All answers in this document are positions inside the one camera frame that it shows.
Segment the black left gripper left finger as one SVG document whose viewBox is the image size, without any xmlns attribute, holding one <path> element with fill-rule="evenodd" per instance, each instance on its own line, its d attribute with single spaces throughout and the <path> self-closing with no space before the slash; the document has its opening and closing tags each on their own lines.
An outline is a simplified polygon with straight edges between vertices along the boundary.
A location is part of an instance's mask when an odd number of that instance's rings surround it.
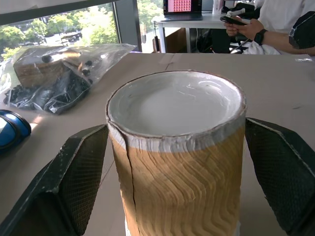
<svg viewBox="0 0 315 236">
<path fill-rule="evenodd" d="M 101 181 L 107 125 L 70 136 L 0 224 L 0 236 L 82 236 Z"/>
</svg>

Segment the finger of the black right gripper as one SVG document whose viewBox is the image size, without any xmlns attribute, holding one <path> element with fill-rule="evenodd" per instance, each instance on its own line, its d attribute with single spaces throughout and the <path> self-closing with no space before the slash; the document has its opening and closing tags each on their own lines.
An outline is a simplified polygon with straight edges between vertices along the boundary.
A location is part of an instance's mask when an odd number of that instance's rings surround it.
<svg viewBox="0 0 315 236">
<path fill-rule="evenodd" d="M 298 18 L 289 33 L 289 43 L 295 49 L 315 47 L 315 11 Z"/>
</svg>

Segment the brown rippled paper cup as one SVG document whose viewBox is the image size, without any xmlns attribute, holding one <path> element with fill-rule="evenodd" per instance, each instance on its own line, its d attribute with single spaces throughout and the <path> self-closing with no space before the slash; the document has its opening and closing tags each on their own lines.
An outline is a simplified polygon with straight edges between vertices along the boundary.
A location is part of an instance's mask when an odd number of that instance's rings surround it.
<svg viewBox="0 0 315 236">
<path fill-rule="evenodd" d="M 246 99 L 207 72 L 133 79 L 106 105 L 126 236 L 240 236 Z"/>
</svg>

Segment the brown paper cups in bag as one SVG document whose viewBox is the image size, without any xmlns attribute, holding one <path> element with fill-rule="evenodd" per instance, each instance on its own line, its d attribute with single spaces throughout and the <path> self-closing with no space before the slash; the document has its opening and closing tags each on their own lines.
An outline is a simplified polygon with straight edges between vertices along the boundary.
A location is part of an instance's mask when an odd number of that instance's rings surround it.
<svg viewBox="0 0 315 236">
<path fill-rule="evenodd" d="M 33 47 L 13 63 L 20 84 L 24 88 L 41 86 L 55 82 L 69 66 L 82 65 L 81 53 L 61 46 Z"/>
</svg>

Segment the person's bare hand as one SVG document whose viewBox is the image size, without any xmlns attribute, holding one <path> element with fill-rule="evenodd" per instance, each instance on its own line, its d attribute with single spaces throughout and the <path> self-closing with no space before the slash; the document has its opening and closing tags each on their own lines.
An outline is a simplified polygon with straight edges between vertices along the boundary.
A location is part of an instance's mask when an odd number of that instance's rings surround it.
<svg viewBox="0 0 315 236">
<path fill-rule="evenodd" d="M 226 27 L 226 33 L 228 36 L 235 37 L 237 34 L 242 34 L 252 41 L 254 40 L 256 34 L 264 29 L 263 24 L 256 19 L 251 19 L 250 23 L 245 26 L 230 23 L 224 23 L 224 26 Z"/>
</svg>

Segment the person's white shirt torso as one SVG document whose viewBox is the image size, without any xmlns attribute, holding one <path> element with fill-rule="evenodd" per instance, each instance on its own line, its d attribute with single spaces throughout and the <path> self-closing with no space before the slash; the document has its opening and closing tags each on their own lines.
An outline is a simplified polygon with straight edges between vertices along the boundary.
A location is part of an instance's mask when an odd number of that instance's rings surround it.
<svg viewBox="0 0 315 236">
<path fill-rule="evenodd" d="M 315 11 L 315 0 L 254 0 L 258 20 L 268 31 L 288 34 L 298 18 Z"/>
</svg>

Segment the white cloth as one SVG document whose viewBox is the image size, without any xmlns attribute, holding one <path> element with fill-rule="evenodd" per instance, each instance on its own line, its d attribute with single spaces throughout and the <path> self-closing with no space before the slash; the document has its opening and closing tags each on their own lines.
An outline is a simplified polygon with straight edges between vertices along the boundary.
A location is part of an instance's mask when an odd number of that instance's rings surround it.
<svg viewBox="0 0 315 236">
<path fill-rule="evenodd" d="M 281 53 L 274 47 L 268 45 L 258 45 L 256 42 L 251 42 L 247 49 L 244 50 L 245 55 L 280 55 Z"/>
</svg>

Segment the blue and black device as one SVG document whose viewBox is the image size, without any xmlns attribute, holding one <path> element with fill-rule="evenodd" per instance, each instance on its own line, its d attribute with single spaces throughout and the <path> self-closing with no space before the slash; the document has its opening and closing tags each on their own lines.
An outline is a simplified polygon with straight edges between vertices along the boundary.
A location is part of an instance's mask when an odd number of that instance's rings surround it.
<svg viewBox="0 0 315 236">
<path fill-rule="evenodd" d="M 0 109 L 0 155 L 18 146 L 31 132 L 30 124 L 22 116 Z"/>
</svg>

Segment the black smartphone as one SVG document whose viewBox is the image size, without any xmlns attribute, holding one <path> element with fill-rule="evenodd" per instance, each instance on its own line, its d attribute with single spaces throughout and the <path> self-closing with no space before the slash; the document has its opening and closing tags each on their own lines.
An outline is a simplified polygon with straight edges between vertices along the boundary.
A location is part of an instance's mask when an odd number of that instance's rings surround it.
<svg viewBox="0 0 315 236">
<path fill-rule="evenodd" d="M 227 16 L 222 16 L 220 17 L 220 20 L 222 22 L 225 22 L 225 23 L 229 23 L 229 24 L 234 24 L 234 25 L 240 25 L 240 26 L 245 26 L 247 25 L 246 22 L 243 22 L 242 20 L 236 20 L 234 18 L 231 18 L 231 17 L 227 17 Z"/>
</svg>

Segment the black bag under desk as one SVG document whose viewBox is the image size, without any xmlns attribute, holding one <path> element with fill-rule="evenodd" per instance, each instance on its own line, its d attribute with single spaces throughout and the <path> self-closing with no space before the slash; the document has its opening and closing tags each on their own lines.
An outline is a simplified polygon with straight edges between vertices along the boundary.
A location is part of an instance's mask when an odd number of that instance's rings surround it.
<svg viewBox="0 0 315 236">
<path fill-rule="evenodd" d="M 207 29 L 197 37 L 196 48 L 200 53 L 230 53 L 230 37 L 225 29 Z"/>
</svg>

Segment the white office desk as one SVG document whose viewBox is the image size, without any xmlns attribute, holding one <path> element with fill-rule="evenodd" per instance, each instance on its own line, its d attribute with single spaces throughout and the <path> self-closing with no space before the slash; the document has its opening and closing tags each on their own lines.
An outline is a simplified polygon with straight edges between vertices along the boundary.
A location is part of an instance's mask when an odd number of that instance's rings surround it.
<svg viewBox="0 0 315 236">
<path fill-rule="evenodd" d="M 227 14 L 213 14 L 213 13 L 203 13 L 203 19 L 200 21 L 163 21 L 162 17 L 159 17 L 157 20 L 154 20 L 158 25 L 158 31 L 160 36 L 160 52 L 167 53 L 167 43 L 165 36 L 165 28 L 185 28 L 186 29 L 186 43 L 187 43 L 187 52 L 191 53 L 190 45 L 190 29 L 225 29 L 223 22 L 220 20 L 220 17 L 228 15 L 229 17 L 234 17 L 240 15 L 240 10 L 235 13 Z"/>
</svg>

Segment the clear plastic bag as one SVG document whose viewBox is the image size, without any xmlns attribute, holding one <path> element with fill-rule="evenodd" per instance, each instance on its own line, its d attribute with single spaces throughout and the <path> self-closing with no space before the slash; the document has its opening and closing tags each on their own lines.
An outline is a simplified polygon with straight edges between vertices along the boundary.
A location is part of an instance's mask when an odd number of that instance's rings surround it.
<svg viewBox="0 0 315 236">
<path fill-rule="evenodd" d="M 20 48 L 13 56 L 0 62 L 0 105 L 59 115 L 83 100 L 104 74 L 129 54 L 135 46 L 129 44 L 99 44 L 67 47 L 81 53 L 82 65 L 69 66 L 55 82 L 24 88 L 17 78 L 13 63 L 29 48 Z"/>
</svg>

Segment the dark laptop with red screen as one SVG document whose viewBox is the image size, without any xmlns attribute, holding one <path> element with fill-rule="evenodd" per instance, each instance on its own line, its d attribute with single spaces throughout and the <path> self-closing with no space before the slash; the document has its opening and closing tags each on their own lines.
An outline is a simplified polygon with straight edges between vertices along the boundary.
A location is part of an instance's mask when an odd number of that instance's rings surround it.
<svg viewBox="0 0 315 236">
<path fill-rule="evenodd" d="M 163 22 L 202 20 L 202 0 L 163 0 Z"/>
</svg>

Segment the brown wooden cabinet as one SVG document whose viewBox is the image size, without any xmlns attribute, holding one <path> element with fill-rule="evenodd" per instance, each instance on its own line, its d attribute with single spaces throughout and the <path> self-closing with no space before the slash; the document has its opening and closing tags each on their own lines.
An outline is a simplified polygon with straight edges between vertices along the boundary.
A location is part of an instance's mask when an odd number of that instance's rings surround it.
<svg viewBox="0 0 315 236">
<path fill-rule="evenodd" d="M 179 28 L 173 33 L 165 36 L 166 52 L 167 53 L 186 53 L 186 29 Z M 161 51 L 160 39 L 157 36 L 153 38 L 153 51 L 152 53 L 160 53 Z"/>
</svg>

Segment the dark window frame post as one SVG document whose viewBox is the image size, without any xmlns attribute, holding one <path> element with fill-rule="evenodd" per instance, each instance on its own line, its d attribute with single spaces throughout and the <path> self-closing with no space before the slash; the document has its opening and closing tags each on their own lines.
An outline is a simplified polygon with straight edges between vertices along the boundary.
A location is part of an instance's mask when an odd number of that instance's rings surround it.
<svg viewBox="0 0 315 236">
<path fill-rule="evenodd" d="M 119 42 L 134 45 L 135 51 L 142 52 L 137 0 L 117 0 L 113 9 Z"/>
</svg>

